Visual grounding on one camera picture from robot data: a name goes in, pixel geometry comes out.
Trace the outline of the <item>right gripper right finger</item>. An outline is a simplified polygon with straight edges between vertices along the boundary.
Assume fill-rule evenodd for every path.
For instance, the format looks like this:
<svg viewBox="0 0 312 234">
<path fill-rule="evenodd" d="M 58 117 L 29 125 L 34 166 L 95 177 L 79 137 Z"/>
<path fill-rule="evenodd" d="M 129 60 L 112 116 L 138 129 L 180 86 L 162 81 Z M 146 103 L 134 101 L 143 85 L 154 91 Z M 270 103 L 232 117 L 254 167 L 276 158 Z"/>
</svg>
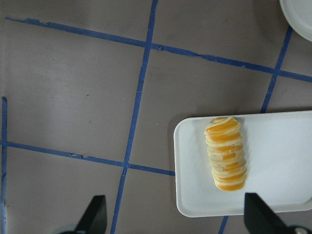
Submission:
<svg viewBox="0 0 312 234">
<path fill-rule="evenodd" d="M 250 234 L 310 234 L 306 227 L 286 225 L 257 193 L 245 193 L 244 224 Z"/>
</svg>

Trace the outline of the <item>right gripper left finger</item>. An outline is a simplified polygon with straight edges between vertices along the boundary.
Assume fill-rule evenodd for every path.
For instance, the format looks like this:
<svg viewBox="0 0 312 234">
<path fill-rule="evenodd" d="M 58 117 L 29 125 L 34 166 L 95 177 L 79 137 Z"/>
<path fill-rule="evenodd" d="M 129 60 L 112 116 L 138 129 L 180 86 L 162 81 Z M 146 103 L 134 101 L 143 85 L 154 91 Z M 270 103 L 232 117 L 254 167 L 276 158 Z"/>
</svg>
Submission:
<svg viewBox="0 0 312 234">
<path fill-rule="evenodd" d="M 105 195 L 95 195 L 73 230 L 60 234 L 104 234 L 107 230 L 107 204 Z"/>
</svg>

